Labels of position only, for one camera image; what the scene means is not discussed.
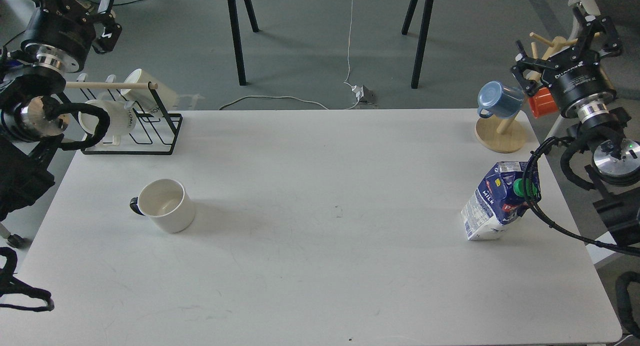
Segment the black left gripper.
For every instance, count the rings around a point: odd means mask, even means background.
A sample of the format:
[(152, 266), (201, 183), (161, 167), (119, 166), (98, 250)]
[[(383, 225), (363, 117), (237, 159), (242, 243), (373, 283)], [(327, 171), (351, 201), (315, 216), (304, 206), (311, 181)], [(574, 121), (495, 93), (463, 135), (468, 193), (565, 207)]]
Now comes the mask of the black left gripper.
[[(61, 72), (82, 71), (90, 50), (97, 54), (112, 52), (122, 33), (113, 13), (115, 0), (100, 0), (94, 14), (76, 0), (31, 1), (36, 9), (20, 49), (35, 62), (49, 63)], [(103, 26), (100, 36), (95, 24)]]

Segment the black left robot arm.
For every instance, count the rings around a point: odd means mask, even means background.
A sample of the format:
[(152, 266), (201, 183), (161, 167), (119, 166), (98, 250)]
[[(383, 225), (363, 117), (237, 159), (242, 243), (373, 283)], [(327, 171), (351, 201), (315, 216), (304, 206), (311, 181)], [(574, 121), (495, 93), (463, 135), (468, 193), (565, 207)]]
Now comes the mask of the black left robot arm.
[(57, 150), (101, 141), (107, 111), (59, 101), (66, 74), (80, 72), (90, 50), (111, 52), (122, 32), (115, 0), (91, 9), (80, 0), (31, 0), (34, 13), (20, 49), (1, 49), (1, 218), (41, 198), (55, 184), (48, 166)]

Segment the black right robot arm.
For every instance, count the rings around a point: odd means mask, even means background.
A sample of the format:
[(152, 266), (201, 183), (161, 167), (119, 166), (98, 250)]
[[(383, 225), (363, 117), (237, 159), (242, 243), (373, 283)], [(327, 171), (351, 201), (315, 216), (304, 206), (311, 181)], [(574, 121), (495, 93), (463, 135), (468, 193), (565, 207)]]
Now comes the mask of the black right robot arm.
[[(579, 26), (574, 44), (562, 47), (546, 60), (530, 57), (522, 43), (516, 42), (518, 55), (511, 71), (525, 94), (533, 97), (546, 88), (562, 117), (579, 120), (566, 137), (547, 138), (531, 152), (524, 171), (525, 200), (535, 216), (551, 229), (583, 243), (637, 257), (639, 143), (624, 134), (630, 120), (626, 110), (608, 110), (617, 92), (601, 68), (603, 58), (622, 53), (622, 43), (609, 16), (589, 15), (576, 6), (573, 14)], [(594, 208), (614, 243), (569, 232), (552, 221), (530, 196), (539, 158), (560, 145), (565, 146), (559, 164), (567, 180), (601, 194)]]

